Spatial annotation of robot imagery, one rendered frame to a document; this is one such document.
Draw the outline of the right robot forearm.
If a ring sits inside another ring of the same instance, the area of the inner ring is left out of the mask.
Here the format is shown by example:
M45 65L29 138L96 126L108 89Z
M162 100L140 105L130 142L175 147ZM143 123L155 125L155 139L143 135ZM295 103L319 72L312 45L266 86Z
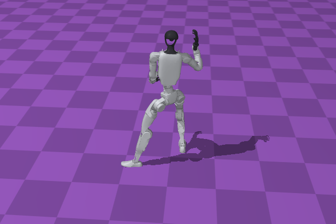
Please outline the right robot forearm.
M192 50L193 50L193 45L192 45ZM202 62L202 59L201 59L201 54L200 54L200 50L198 49L197 47L197 50L193 50L193 54L194 54L194 60L196 62L198 62L198 66L200 69L203 68L203 62Z

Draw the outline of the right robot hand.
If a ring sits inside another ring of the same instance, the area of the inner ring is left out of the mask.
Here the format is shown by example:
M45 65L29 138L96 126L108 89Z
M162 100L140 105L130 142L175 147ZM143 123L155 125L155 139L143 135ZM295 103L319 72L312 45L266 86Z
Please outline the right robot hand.
M193 50L197 50L197 47L199 46L197 31L195 29L193 29L192 31L194 32L193 34L195 35L195 38L194 38L195 42L193 43Z

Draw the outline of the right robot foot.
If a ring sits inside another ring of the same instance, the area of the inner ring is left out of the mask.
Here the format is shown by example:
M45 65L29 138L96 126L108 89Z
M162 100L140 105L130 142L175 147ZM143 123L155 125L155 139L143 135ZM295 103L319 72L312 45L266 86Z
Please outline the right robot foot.
M179 147L180 147L180 153L185 153L185 147L186 147L185 139L184 139L184 146L183 146L183 143L182 143L182 146L181 146L181 142L179 140Z

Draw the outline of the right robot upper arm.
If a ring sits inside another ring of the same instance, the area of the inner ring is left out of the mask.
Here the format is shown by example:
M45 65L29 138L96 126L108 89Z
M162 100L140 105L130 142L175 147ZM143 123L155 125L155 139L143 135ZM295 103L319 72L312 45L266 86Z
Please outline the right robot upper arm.
M190 65L194 70L200 71L201 69L198 66L198 63L188 54L188 53L181 53L182 54L182 61L183 63L187 63Z

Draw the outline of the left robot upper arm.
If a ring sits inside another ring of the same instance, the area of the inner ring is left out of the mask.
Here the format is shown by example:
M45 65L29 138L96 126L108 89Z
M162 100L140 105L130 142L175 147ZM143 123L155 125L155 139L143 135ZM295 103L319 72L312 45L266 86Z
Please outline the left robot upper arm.
M150 78L157 78L158 72L156 71L157 61L159 59L159 52L150 53L149 68L150 68Z

